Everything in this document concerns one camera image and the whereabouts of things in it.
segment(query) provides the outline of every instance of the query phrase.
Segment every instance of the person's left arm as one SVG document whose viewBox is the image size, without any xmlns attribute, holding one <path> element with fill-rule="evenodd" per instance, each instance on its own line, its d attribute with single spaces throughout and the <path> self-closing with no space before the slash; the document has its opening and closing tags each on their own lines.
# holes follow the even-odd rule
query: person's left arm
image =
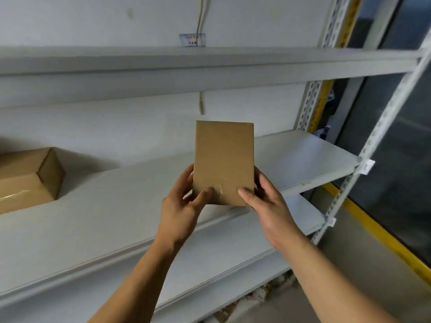
<svg viewBox="0 0 431 323">
<path fill-rule="evenodd" d="M 154 243 L 132 274 L 93 315 L 88 323 L 149 323 L 169 267 L 196 227 L 197 218 L 211 199 L 211 190 L 196 199 L 184 198 L 192 188 L 193 164 L 189 165 L 162 200 L 159 229 Z"/>
</svg>

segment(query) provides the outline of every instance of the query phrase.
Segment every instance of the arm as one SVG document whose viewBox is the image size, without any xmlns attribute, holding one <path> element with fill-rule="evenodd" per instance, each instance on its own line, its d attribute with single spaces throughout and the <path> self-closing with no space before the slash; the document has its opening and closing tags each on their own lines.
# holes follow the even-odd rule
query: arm
<svg viewBox="0 0 431 323">
<path fill-rule="evenodd" d="M 361 293 L 299 230 L 282 195 L 257 168 L 256 184 L 255 194 L 245 189 L 238 193 L 257 212 L 272 246 L 290 263 L 322 323 L 397 322 Z"/>
<path fill-rule="evenodd" d="M 162 200 L 159 229 L 154 243 L 131 275 L 93 315 L 88 323 L 149 323 L 169 267 L 196 227 L 197 218 L 211 199 L 211 190 L 196 199 L 191 190 L 193 164 L 189 165 Z"/>
</svg>

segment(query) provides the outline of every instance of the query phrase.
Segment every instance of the person's right arm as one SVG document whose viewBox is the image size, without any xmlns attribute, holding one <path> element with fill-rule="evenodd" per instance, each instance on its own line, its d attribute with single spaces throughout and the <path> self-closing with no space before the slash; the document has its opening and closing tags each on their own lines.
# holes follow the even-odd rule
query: person's right arm
<svg viewBox="0 0 431 323">
<path fill-rule="evenodd" d="M 238 193 L 257 212 L 268 240 L 289 262 L 322 323 L 398 322 L 360 292 L 299 230 L 282 195 L 257 168 L 256 184 L 257 193 L 246 189 Z"/>
</svg>

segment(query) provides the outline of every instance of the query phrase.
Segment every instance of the cardboard box on shelf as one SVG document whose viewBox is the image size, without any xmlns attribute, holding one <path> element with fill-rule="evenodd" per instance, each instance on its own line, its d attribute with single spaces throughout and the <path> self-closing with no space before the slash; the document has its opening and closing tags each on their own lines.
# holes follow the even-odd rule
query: cardboard box on shelf
<svg viewBox="0 0 431 323">
<path fill-rule="evenodd" d="M 64 175 L 53 148 L 0 155 L 0 214 L 57 199 Z"/>
<path fill-rule="evenodd" d="M 254 191 L 254 125 L 196 121 L 193 195 L 213 189 L 210 204 L 246 206 L 238 189 Z"/>
</svg>

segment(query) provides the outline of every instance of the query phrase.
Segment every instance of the person's left hand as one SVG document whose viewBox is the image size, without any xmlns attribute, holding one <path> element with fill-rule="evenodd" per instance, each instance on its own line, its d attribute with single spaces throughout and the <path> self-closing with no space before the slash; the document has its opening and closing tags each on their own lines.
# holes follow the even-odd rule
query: person's left hand
<svg viewBox="0 0 431 323">
<path fill-rule="evenodd" d="M 190 164 L 175 181 L 169 194 L 162 200 L 162 213 L 155 243 L 178 252 L 196 227 L 197 218 L 211 199 L 212 190 L 203 190 L 195 199 L 191 191 L 194 165 Z"/>
</svg>

